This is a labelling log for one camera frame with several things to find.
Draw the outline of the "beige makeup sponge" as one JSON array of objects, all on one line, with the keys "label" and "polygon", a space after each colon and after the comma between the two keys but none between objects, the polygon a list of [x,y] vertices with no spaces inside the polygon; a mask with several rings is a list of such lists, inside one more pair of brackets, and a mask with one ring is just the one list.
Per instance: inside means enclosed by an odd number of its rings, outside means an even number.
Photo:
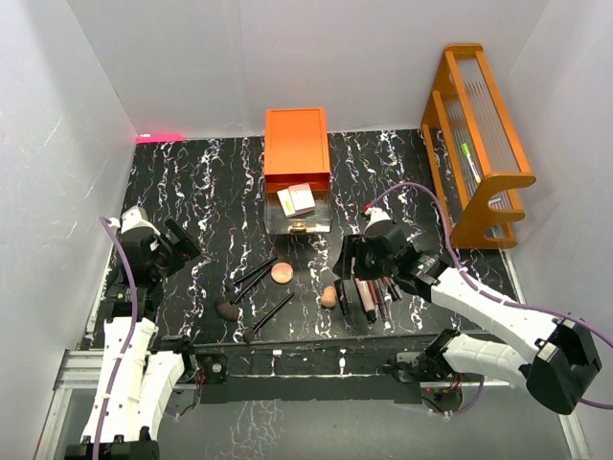
[{"label": "beige makeup sponge", "polygon": [[320,305],[325,309],[333,309],[336,306],[336,289],[334,286],[324,288],[320,298]]}]

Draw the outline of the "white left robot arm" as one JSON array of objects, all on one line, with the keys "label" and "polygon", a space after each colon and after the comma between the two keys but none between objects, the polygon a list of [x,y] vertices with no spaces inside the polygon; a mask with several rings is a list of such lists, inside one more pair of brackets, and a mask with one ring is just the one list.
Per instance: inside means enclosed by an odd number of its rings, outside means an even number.
[{"label": "white left robot arm", "polygon": [[200,256],[193,237],[169,218],[166,236],[134,206],[102,226],[121,265],[104,296],[103,354],[97,391],[78,443],[66,459],[157,459],[158,431],[177,382],[198,371],[186,336],[160,338],[156,317],[163,283]]}]

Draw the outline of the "pink square blush palette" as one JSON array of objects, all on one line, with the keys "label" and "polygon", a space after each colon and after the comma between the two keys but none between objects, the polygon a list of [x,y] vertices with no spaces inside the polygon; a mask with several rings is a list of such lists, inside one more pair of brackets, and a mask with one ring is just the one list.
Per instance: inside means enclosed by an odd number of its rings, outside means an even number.
[{"label": "pink square blush palette", "polygon": [[315,209],[315,200],[308,183],[292,185],[288,188],[295,215],[308,213]]}]

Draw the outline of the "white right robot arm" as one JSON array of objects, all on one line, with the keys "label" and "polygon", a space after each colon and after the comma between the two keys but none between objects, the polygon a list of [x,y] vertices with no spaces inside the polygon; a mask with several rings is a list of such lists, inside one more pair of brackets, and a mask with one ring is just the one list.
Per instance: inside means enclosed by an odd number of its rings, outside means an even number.
[{"label": "white right robot arm", "polygon": [[521,309],[450,259],[419,251],[391,220],[344,237],[333,272],[343,280],[389,278],[404,292],[457,312],[493,335],[445,329],[415,358],[392,361],[416,380],[475,374],[522,387],[551,411],[571,414],[602,368],[593,334],[577,319]]}]

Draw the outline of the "round peach powder compact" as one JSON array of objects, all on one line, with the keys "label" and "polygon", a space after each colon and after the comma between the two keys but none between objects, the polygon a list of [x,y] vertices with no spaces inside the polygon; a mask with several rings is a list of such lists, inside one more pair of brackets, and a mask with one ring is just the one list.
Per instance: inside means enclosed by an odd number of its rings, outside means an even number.
[{"label": "round peach powder compact", "polygon": [[279,285],[288,284],[293,279],[293,275],[294,270],[289,263],[277,263],[271,268],[272,280]]}]

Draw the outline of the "pink lip gloss tube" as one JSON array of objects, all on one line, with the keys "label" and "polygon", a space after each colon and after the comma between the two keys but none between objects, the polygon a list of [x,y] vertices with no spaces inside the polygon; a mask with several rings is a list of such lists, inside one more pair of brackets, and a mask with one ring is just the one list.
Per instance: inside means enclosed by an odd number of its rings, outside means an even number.
[{"label": "pink lip gloss tube", "polygon": [[354,279],[354,282],[360,295],[367,322],[369,324],[374,324],[376,321],[375,302],[370,293],[369,285],[366,281],[362,281],[357,278]]}]

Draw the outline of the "white square compact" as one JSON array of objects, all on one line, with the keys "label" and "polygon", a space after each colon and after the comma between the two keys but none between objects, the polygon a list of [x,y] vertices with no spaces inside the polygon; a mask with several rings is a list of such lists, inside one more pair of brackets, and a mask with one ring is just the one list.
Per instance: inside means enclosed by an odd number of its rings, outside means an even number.
[{"label": "white square compact", "polygon": [[293,205],[291,193],[288,189],[279,190],[277,197],[280,201],[280,206],[284,212],[286,218],[291,218],[296,215],[296,210]]}]

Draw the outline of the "clear acrylic drawer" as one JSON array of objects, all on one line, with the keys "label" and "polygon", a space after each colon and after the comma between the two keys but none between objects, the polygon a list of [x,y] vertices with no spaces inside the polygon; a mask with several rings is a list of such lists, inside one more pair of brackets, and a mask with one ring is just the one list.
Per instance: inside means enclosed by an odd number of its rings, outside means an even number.
[{"label": "clear acrylic drawer", "polygon": [[332,225],[332,212],[329,190],[312,191],[315,209],[308,213],[286,218],[280,206],[277,192],[268,184],[264,187],[265,202],[263,211],[264,228],[270,235],[303,235],[329,233]]}]

